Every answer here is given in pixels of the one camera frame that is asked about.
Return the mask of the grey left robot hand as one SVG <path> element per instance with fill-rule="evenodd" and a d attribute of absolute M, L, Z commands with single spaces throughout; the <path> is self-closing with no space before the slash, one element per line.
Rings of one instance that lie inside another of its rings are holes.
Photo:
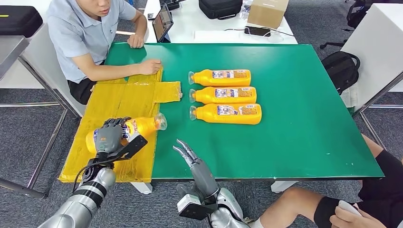
<path fill-rule="evenodd" d="M 109 118 L 103 125 L 95 129 L 90 137 L 93 140 L 95 152 L 115 152 L 123 135 L 123 126 L 131 117 Z"/>

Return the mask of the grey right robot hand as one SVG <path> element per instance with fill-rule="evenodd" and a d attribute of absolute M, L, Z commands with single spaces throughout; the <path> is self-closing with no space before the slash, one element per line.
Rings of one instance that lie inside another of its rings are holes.
<path fill-rule="evenodd" d="M 201 198 L 209 203 L 215 201 L 219 187 L 211 170 L 186 142 L 180 139 L 176 139 L 176 142 L 181 146 L 173 145 L 173 149 L 184 158 L 189 166 Z"/>

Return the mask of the person's hand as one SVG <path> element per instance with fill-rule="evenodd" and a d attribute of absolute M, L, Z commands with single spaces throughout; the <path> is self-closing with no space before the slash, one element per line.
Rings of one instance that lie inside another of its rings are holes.
<path fill-rule="evenodd" d="M 329 220 L 333 228 L 386 228 L 384 224 L 368 213 L 360 209 L 358 212 L 361 216 L 337 206 L 335 214 Z"/>

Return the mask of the person's right hand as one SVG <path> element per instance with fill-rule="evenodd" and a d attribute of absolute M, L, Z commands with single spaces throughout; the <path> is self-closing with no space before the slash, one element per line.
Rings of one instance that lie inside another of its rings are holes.
<path fill-rule="evenodd" d="M 161 67 L 162 63 L 159 59 L 149 59 L 138 65 L 138 74 L 153 75 L 157 73 Z"/>

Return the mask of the person's left hand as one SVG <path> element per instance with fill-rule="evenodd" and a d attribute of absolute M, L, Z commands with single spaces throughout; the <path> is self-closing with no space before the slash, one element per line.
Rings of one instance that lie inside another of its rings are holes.
<path fill-rule="evenodd" d="M 130 48 L 142 48 L 144 46 L 144 36 L 132 34 L 127 40 Z"/>

